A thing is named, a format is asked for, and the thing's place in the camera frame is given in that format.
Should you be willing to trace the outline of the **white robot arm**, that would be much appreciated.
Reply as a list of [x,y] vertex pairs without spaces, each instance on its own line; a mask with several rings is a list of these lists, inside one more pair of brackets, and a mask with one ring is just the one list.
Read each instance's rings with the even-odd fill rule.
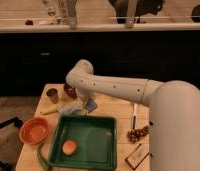
[[150,171],[200,171],[200,90],[193,84],[97,76],[84,59],[66,82],[81,98],[95,91],[149,108]]

